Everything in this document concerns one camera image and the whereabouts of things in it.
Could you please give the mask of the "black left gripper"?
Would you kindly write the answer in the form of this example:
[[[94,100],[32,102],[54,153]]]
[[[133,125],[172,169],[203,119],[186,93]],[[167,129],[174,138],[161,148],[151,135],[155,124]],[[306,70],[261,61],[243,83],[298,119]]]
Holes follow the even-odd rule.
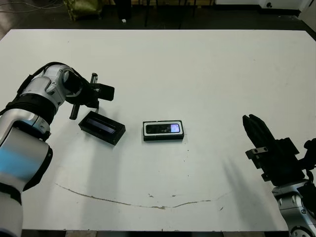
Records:
[[[92,73],[90,82],[81,76],[69,73],[66,87],[69,87],[71,93],[66,96],[66,101],[73,105],[70,115],[71,120],[77,119],[81,105],[94,108],[97,113],[99,112],[99,100],[97,100],[96,91],[92,86],[97,80],[98,75],[96,73]]]

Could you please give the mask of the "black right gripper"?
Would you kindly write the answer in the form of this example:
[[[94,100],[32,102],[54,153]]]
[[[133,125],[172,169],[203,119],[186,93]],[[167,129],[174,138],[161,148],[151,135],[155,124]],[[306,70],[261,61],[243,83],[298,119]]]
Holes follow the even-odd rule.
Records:
[[[261,177],[265,182],[286,185],[304,179],[305,175],[296,158],[299,152],[290,138],[269,144],[274,137],[263,120],[255,115],[244,115],[242,123],[248,138],[256,147],[245,154],[257,169],[263,171]]]

